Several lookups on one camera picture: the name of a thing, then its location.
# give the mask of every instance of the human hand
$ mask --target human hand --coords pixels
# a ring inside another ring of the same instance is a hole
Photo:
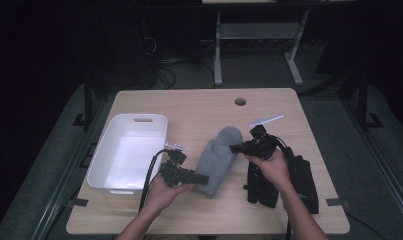
[[[278,191],[291,184],[286,158],[282,151],[275,149],[273,155],[267,160],[248,155],[245,155],[245,158],[257,165]]]
[[[192,190],[194,184],[182,184],[177,187],[169,187],[161,174],[151,182],[147,198],[142,210],[149,210],[160,215],[161,211],[170,206],[173,200],[181,193]]]

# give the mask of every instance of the white table leg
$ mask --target white table leg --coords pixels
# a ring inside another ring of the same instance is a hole
[[[298,24],[297,31],[295,33],[294,38],[294,46],[292,47],[291,51],[285,53],[285,59],[288,63],[289,70],[291,71],[292,78],[294,79],[295,84],[302,85],[303,80],[301,78],[300,72],[298,71],[297,65],[295,64],[295,54],[297,53],[298,46],[300,45],[301,37],[303,36],[304,27],[307,22],[309,11],[304,11],[303,16],[301,17],[301,21]]]
[[[222,85],[222,63],[220,62],[220,12],[217,12],[216,55],[214,56],[214,85]]]

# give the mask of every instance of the gray cloth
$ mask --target gray cloth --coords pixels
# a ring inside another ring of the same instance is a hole
[[[242,144],[242,134],[235,127],[222,129],[215,140],[210,140],[205,147],[196,172],[210,177],[208,184],[197,184],[195,189],[213,198],[222,180],[233,166],[237,153],[230,151],[231,145]]]

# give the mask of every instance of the wrist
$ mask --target wrist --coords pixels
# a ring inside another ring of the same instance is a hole
[[[292,186],[292,183],[290,180],[281,181],[281,182],[275,183],[274,185],[279,192],[286,192],[286,191],[291,191],[291,190],[295,191],[294,186]]]
[[[141,211],[139,212],[138,215],[144,215],[147,217],[156,218],[156,217],[160,216],[160,214],[161,214],[161,210],[157,210],[157,209],[150,208],[150,207],[144,207],[141,209]]]

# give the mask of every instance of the black strap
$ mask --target black strap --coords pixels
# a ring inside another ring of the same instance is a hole
[[[288,219],[288,224],[286,225],[286,237],[285,240],[290,240],[291,239],[291,223],[289,223]]]

